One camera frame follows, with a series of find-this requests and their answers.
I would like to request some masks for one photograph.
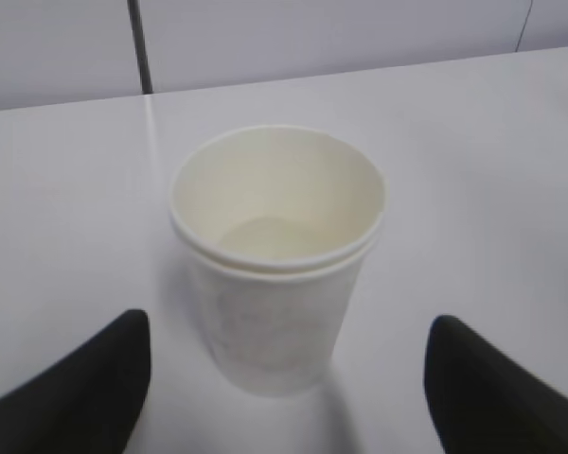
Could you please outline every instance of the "white wall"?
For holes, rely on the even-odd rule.
[[[520,50],[568,45],[568,0],[534,0]]]
[[[140,0],[156,92],[512,52],[529,0]]]
[[[0,0],[0,109],[140,93],[125,0]]]

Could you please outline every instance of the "cup rim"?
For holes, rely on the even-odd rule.
[[[181,219],[181,217],[178,214],[178,211],[175,208],[175,198],[174,198],[175,185],[177,184],[179,176],[181,175],[181,172],[183,171],[184,167],[189,163],[191,159],[193,159],[197,154],[202,152],[203,149],[217,142],[220,142],[221,140],[237,135],[241,132],[257,131],[263,129],[311,132],[314,134],[326,136],[360,153],[366,159],[366,161],[372,166],[372,168],[374,169],[374,171],[379,176],[379,179],[382,182],[383,203],[381,211],[377,214],[371,226],[361,236],[341,246],[340,248],[333,249],[326,253],[319,253],[307,257],[285,259],[285,260],[269,260],[269,259],[254,258],[241,253],[232,253],[225,251],[222,248],[219,248],[218,246],[215,246],[211,244],[209,241],[206,241],[205,239],[201,238],[190,227],[188,227],[186,223]],[[357,148],[351,146],[347,142],[340,140],[336,137],[333,137],[332,135],[326,132],[303,126],[256,125],[256,126],[248,126],[243,128],[237,128],[231,131],[226,131],[212,139],[203,142],[198,147],[196,147],[194,151],[191,152],[179,165],[177,171],[174,173],[174,176],[172,177],[169,186],[169,211],[170,211],[170,218],[174,223],[175,231],[177,232],[179,237],[187,245],[189,245],[196,253],[201,255],[207,255],[208,257],[211,258],[212,261],[219,262],[228,267],[250,271],[252,273],[296,273],[296,272],[310,271],[310,270],[328,267],[333,263],[339,262],[347,258],[348,256],[353,255],[355,252],[362,249],[364,244],[370,243],[372,237],[377,235],[382,225],[386,197],[387,197],[387,190],[386,190],[385,178],[383,177],[379,168],[375,166],[375,164],[364,153],[362,153]]]

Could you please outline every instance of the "cup bottom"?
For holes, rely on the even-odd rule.
[[[249,257],[286,260],[328,252],[336,247],[328,233],[283,218],[251,219],[226,233],[219,247]]]

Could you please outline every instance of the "white table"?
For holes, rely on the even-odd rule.
[[[186,155],[257,123],[329,131],[389,180],[332,371],[289,399],[216,369],[165,207]],[[0,395],[128,307],[153,357],[130,453],[441,452],[441,313],[568,395],[568,48],[0,112]]]

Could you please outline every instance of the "white paper cup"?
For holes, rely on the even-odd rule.
[[[313,383],[328,365],[382,225],[382,175],[327,134],[229,132],[182,165],[170,192],[215,359],[252,393]]]

